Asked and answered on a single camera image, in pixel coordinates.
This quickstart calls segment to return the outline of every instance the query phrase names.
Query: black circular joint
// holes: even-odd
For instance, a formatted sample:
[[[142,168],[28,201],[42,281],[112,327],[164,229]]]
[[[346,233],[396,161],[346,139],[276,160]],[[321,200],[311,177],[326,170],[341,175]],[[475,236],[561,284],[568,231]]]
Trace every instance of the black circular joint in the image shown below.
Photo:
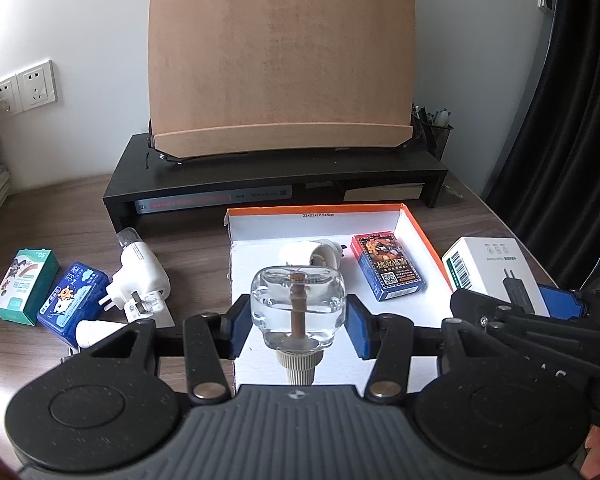
[[[140,460],[179,420],[175,394],[157,377],[123,360],[77,356],[21,389],[4,423],[23,462],[83,474]]]
[[[453,460],[490,472],[563,464],[589,431],[584,398],[520,358],[473,360],[429,383],[415,405],[426,439]]]
[[[104,426],[125,408],[125,398],[106,386],[76,386],[58,394],[49,406],[51,415],[69,428],[85,430]]]

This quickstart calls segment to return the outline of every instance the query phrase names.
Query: power socket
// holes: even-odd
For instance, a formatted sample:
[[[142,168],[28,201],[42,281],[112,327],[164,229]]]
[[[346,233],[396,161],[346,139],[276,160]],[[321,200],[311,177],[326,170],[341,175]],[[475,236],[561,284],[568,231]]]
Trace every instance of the power socket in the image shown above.
[[[23,111],[16,76],[0,81],[0,118],[7,118]]]
[[[50,60],[27,68],[17,73],[16,77],[24,111],[58,100]]]

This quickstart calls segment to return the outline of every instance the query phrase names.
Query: curtain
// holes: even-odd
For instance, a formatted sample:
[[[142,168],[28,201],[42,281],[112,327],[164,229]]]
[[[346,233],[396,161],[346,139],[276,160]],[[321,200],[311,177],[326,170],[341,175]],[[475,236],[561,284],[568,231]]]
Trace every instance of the curtain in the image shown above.
[[[600,0],[557,0],[544,69],[487,204],[563,288],[600,257]]]

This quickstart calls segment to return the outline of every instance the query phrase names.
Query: barcode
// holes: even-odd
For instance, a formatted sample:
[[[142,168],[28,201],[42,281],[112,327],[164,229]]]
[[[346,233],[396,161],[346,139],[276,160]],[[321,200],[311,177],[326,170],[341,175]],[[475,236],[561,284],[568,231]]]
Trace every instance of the barcode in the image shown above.
[[[456,251],[453,256],[451,256],[451,263],[456,270],[456,274],[458,275],[458,281],[460,282],[460,288],[471,288],[471,280],[469,279],[469,273],[466,271],[466,266],[464,261],[460,257],[460,254]]]
[[[385,285],[393,285],[394,283],[398,283],[398,278],[396,278],[395,274],[392,272],[383,272],[380,274],[380,276],[382,276]]]

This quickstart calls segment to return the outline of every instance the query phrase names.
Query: transparent cap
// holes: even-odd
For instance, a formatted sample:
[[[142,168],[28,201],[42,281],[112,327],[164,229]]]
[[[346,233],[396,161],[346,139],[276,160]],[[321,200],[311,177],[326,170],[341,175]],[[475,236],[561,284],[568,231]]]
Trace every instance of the transparent cap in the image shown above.
[[[118,243],[120,244],[120,247],[123,249],[135,242],[142,241],[142,238],[138,232],[136,232],[136,230],[132,227],[125,227],[116,236],[118,237]]]
[[[329,347],[346,301],[342,275],[329,267],[267,267],[251,282],[251,319],[274,350]]]

